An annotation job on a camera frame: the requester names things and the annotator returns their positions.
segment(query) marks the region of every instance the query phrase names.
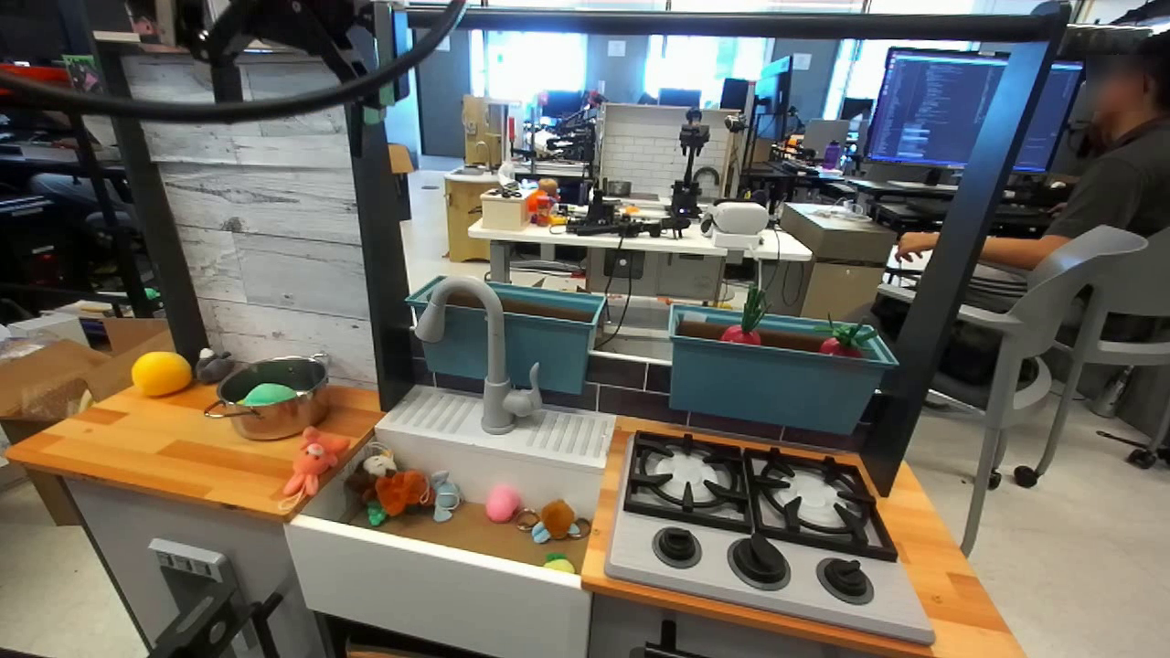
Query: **pink toy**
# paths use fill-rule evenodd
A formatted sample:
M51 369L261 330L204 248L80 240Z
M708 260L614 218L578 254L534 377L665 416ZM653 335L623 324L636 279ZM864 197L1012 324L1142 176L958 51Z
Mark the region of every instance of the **pink toy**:
M299 438L302 444L294 456L294 475L280 488L286 495L302 495L302 492L316 495L322 488L322 475L338 466L340 456L351 450L349 434L329 434L318 427L307 427Z
M496 486L485 492L483 512L495 521L507 521L519 508L519 492L511 486Z

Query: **teal basket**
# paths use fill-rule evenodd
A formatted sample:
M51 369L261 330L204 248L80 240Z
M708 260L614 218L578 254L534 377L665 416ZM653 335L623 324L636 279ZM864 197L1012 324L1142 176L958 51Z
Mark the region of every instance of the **teal basket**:
M414 313L436 297L442 279L416 288L407 303ZM541 389L583 394L590 352L608 299L584 291L491 283L503 303L507 380L525 386L525 369L541 363ZM423 342L429 369L438 377L483 380L485 324L479 299L446 305L446 333Z
M672 408L853 434L882 377L898 364L876 333L864 354L835 358L799 348L721 342L726 324L737 324L737 313L672 305ZM810 342L829 333L829 320L763 313L762 333Z

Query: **bowl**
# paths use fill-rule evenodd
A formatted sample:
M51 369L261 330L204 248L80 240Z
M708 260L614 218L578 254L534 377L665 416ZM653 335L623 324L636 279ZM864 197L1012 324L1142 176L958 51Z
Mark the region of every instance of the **bowl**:
M243 405L255 385L286 385L296 398L262 408ZM251 443L299 434L325 416L325 364L312 358L286 358L234 369L219 385L219 402L207 411L227 416L232 427Z

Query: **stovetop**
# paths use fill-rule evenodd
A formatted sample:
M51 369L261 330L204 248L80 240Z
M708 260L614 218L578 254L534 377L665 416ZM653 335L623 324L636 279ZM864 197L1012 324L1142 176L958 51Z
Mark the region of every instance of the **stovetop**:
M611 576L931 642L853 463L636 434Z

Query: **faucet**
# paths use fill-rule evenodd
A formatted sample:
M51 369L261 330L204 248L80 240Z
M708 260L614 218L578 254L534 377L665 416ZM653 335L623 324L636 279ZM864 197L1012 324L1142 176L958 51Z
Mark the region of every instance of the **faucet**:
M479 279L442 279L423 319L414 324L414 335L423 342L442 341L446 330L446 299L452 288L479 297L485 320L485 377L483 377L483 432L507 434L514 421L541 421L541 363L531 364L531 389L507 389L507 358L503 358L503 303Z

